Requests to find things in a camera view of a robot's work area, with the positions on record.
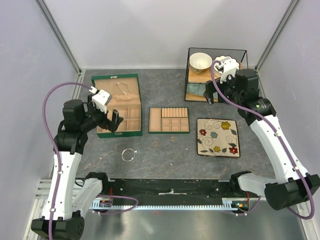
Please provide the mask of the silver pearl bangle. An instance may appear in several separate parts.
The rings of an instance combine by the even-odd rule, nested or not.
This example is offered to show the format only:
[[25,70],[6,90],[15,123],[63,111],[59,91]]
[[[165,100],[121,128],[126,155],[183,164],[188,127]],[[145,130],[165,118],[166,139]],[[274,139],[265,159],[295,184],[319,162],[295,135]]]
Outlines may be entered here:
[[131,162],[135,159],[138,151],[133,148],[126,148],[121,153],[121,159],[124,162]]

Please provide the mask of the green jewelry tray insert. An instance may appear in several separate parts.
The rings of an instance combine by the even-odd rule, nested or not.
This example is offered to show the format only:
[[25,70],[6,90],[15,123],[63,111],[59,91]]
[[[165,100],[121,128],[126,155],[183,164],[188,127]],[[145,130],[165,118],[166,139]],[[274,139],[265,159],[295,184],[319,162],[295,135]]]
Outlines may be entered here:
[[187,107],[151,107],[148,133],[189,134],[189,109]]

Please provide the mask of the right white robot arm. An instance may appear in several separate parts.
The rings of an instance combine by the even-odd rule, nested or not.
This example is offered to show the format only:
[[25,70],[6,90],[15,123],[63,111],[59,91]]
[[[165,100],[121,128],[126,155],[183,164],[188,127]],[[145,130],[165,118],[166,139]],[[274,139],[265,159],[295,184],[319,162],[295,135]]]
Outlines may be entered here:
[[274,210],[291,209],[292,206],[309,202],[310,213],[301,216],[311,219],[315,214],[313,195],[320,187],[318,174],[311,175],[298,160],[290,147],[270,102],[260,95],[259,76],[253,69],[240,69],[228,75],[205,82],[203,96],[207,103],[214,103],[213,94],[218,94],[219,103],[228,103],[237,108],[261,142],[274,171],[275,178],[242,171],[231,176],[229,191],[235,197],[251,192],[264,197]]

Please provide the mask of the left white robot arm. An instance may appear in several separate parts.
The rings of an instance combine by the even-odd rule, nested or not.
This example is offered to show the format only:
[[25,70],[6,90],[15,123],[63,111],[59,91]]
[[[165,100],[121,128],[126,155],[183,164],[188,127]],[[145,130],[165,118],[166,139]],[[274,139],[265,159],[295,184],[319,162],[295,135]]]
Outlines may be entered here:
[[85,216],[94,199],[110,191],[106,173],[91,172],[83,187],[73,195],[76,173],[82,159],[88,132],[96,127],[115,132],[124,120],[114,109],[108,119],[108,109],[79,99],[64,103],[63,120],[54,142],[54,170],[48,200],[41,217],[32,220],[31,230],[48,240],[79,240],[85,226]]

